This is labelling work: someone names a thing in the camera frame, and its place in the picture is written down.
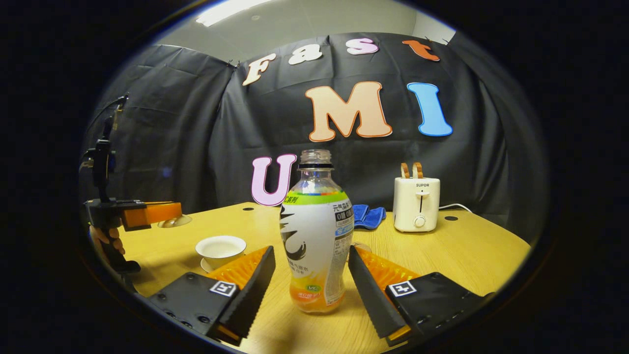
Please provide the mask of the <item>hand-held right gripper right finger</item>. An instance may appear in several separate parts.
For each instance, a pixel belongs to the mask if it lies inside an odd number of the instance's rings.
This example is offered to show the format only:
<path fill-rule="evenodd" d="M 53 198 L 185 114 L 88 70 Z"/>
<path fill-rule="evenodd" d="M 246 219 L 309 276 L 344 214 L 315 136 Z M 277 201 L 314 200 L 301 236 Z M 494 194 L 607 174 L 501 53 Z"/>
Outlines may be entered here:
<path fill-rule="evenodd" d="M 429 341 L 493 296 L 475 294 L 440 272 L 420 275 L 355 246 L 348 267 L 377 335 L 390 347 Z"/>

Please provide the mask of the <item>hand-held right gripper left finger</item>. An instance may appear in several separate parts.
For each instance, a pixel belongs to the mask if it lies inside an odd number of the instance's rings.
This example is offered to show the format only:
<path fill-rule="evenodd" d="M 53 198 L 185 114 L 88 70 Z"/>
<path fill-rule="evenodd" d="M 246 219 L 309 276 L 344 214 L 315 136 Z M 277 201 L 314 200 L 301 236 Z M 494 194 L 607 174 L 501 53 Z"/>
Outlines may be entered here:
<path fill-rule="evenodd" d="M 275 268 L 274 247 L 263 247 L 206 275 L 185 273 L 148 300 L 198 334 L 238 347 L 249 336 Z"/>

